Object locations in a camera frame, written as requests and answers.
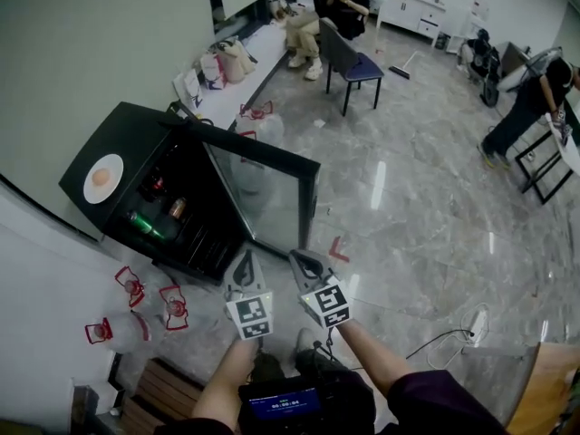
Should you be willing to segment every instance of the white plate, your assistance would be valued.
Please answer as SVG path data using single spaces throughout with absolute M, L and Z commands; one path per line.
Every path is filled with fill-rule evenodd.
M 107 183 L 101 186 L 97 186 L 94 184 L 94 182 L 92 182 L 92 174 L 94 174 L 99 169 L 106 169 L 110 173 Z M 110 197 L 111 193 L 115 191 L 119 185 L 119 182 L 121 181 L 122 175 L 123 160 L 121 157 L 119 155 L 103 156 L 92 165 L 91 170 L 84 180 L 84 187 L 82 189 L 84 197 L 89 203 L 92 203 L 93 205 L 101 203 Z

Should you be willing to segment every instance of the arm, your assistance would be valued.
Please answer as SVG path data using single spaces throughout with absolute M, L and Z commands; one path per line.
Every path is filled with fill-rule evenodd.
M 362 5 L 358 5 L 352 0 L 340 0 L 340 1 L 343 2 L 349 8 L 353 9 L 355 12 L 360 13 L 363 16 L 368 16 L 370 13 L 368 8 Z
M 542 86 L 544 97 L 546 97 L 547 106 L 552 114 L 552 119 L 555 121 L 558 117 L 559 106 L 556 105 L 556 102 L 554 101 L 554 94 L 552 93 L 550 82 L 545 74 L 540 77 L 540 85 Z
M 232 431 L 242 402 L 237 389 L 246 384 L 254 366 L 257 340 L 235 340 L 222 358 L 208 385 L 193 409 L 192 418 L 213 419 L 227 425 Z
M 338 330 L 385 398 L 396 381 L 412 373 L 407 361 L 373 338 L 354 319 L 340 324 Z

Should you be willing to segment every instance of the black pants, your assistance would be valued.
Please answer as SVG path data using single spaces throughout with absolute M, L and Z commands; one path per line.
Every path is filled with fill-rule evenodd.
M 530 101 L 529 86 L 524 84 L 517 93 L 516 103 L 507 116 L 483 140 L 481 146 L 486 153 L 506 156 L 509 147 L 526 132 L 540 117 Z
M 321 372 L 347 371 L 338 361 L 331 361 L 319 352 L 304 350 L 296 355 L 296 370 L 307 379 L 316 379 Z M 269 382 L 284 379 L 280 362 L 272 354 L 259 353 L 254 360 L 252 382 Z

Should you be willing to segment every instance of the mop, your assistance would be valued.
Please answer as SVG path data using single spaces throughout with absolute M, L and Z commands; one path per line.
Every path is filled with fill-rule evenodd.
M 404 77 L 405 79 L 410 79 L 411 75 L 405 71 L 405 68 L 407 67 L 407 65 L 411 62 L 411 60 L 413 59 L 413 57 L 418 53 L 419 51 L 414 52 L 411 55 L 411 58 L 409 58 L 409 60 L 407 60 L 407 62 L 402 66 L 402 68 L 398 68 L 397 66 L 391 66 L 389 67 L 389 71 L 393 71 L 395 74 L 399 74 L 401 77 Z

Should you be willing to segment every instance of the green bottle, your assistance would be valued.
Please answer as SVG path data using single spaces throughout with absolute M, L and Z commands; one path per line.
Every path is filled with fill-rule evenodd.
M 127 214 L 127 219 L 133 227 L 143 234 L 156 238 L 159 242 L 165 242 L 165 237 L 153 228 L 153 225 L 146 217 L 142 216 L 137 211 L 130 211 Z

